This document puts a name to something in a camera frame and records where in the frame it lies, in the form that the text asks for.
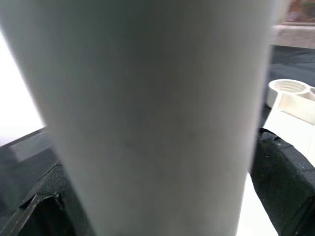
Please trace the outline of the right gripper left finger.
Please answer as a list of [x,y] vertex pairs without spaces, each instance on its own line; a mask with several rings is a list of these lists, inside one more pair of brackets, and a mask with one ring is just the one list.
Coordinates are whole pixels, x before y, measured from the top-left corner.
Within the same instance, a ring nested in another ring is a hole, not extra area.
[[36,182],[9,216],[4,236],[96,236],[59,163]]

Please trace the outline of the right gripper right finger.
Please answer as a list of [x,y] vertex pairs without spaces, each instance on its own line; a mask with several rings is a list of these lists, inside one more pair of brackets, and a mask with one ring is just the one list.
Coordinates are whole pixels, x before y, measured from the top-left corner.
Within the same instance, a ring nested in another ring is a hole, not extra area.
[[250,176],[279,236],[315,236],[315,167],[303,154],[260,128]]

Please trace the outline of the white plastic table leg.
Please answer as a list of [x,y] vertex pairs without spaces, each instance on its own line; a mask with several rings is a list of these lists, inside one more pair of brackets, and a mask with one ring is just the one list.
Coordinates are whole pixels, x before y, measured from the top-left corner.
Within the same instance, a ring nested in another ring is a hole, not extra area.
[[235,236],[277,0],[0,0],[97,236]]

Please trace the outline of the cream plastic table top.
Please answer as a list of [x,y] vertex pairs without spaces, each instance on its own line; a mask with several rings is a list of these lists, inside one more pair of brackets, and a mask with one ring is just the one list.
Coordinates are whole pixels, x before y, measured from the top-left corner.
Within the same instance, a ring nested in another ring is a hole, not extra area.
[[[275,80],[268,85],[266,102],[270,112],[262,128],[293,145],[315,167],[315,87]],[[255,192],[250,171],[237,236],[279,236]]]

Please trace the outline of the beige covered bench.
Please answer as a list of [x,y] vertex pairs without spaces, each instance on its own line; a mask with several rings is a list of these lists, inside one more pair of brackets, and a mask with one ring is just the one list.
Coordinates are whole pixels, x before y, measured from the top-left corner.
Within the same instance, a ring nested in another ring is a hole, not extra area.
[[273,26],[272,44],[315,49],[315,26]]

